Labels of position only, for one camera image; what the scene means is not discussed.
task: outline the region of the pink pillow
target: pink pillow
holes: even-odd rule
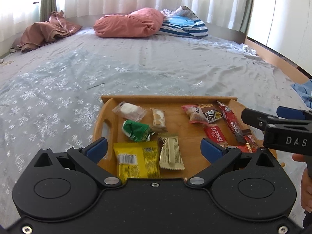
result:
[[[93,26],[99,37],[148,37],[159,31],[163,14],[152,8],[143,8],[129,15],[106,15]]]

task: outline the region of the bed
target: bed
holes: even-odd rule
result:
[[[13,53],[0,65],[0,224],[18,219],[11,191],[40,147],[63,152],[90,143],[101,95],[236,96],[270,114],[280,105],[307,109],[291,83],[242,45],[212,36],[105,39],[83,28],[37,50]],[[256,135],[262,139],[260,131]],[[288,153],[278,152],[278,158],[300,195],[305,165]],[[291,218],[301,225],[303,217],[298,196]]]

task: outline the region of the blue gripper pad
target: blue gripper pad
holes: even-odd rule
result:
[[[278,117],[285,119],[300,119],[305,120],[305,115],[302,110],[297,110],[289,107],[280,106],[276,110],[276,114]]]
[[[210,164],[213,164],[227,153],[225,148],[208,138],[204,138],[200,142],[200,151],[205,159],[210,162]]]
[[[94,163],[98,163],[107,153],[108,142],[107,139],[101,137],[95,142],[91,143],[87,147],[81,150],[81,153],[85,155]]]

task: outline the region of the human hand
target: human hand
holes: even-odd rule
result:
[[[293,154],[292,159],[297,162],[305,162],[303,155]],[[308,175],[306,168],[301,179],[301,207],[307,212],[312,212],[312,179]]]

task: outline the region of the striped pillow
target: striped pillow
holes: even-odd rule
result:
[[[188,17],[167,16],[156,34],[203,38],[208,36],[208,28],[205,23],[198,18],[192,20]]]

